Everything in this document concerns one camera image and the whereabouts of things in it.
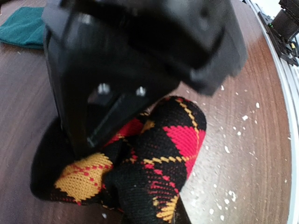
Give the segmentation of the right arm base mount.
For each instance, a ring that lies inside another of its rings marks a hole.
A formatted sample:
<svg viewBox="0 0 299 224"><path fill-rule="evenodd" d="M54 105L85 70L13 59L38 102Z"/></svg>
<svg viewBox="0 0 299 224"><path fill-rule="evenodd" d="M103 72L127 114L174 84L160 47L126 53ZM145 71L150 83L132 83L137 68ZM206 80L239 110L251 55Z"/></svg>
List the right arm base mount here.
<svg viewBox="0 0 299 224"><path fill-rule="evenodd" d="M281 10L274 19L258 12L266 33L274 46L277 55L290 65L299 65L299 2L297 0L281 0Z"/></svg>

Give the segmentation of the black red yellow argyle sock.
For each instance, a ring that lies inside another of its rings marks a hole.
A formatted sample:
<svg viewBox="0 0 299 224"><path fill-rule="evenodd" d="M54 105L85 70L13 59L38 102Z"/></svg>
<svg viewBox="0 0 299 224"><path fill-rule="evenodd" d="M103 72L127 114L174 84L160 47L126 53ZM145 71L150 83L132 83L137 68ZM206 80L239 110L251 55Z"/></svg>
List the black red yellow argyle sock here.
<svg viewBox="0 0 299 224"><path fill-rule="evenodd" d="M205 135L202 110L168 96L77 160L55 118L35 153L30 190L46 201L98 203L123 212L133 224L171 224Z"/></svg>

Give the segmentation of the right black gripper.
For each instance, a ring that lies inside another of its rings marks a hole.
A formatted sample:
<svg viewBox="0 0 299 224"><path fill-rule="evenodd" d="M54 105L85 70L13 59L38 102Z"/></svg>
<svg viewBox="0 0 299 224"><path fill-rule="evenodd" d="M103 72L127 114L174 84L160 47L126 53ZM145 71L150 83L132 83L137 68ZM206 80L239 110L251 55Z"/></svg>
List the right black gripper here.
<svg viewBox="0 0 299 224"><path fill-rule="evenodd" d="M211 96L247 50L228 0L50 0L42 20L53 72L147 95L184 82Z"/></svg>

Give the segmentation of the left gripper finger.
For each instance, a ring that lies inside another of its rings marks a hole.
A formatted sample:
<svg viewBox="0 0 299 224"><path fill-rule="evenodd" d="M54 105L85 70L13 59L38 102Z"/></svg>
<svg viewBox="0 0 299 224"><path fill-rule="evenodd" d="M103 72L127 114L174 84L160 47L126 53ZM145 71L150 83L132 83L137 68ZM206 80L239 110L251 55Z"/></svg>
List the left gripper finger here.
<svg viewBox="0 0 299 224"><path fill-rule="evenodd" d="M172 224L191 224L191 221L188 217L186 209L182 200L178 200L174 215L172 218Z"/></svg>

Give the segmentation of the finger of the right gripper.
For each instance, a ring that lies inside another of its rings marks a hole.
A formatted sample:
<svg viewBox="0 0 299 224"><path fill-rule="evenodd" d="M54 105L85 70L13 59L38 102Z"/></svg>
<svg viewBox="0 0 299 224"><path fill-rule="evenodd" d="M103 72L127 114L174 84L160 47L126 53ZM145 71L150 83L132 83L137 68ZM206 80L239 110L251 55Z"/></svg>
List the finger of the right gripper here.
<svg viewBox="0 0 299 224"><path fill-rule="evenodd" d="M164 66L121 30L86 14L44 17L50 84L77 159L104 146L137 113L176 89Z"/></svg>

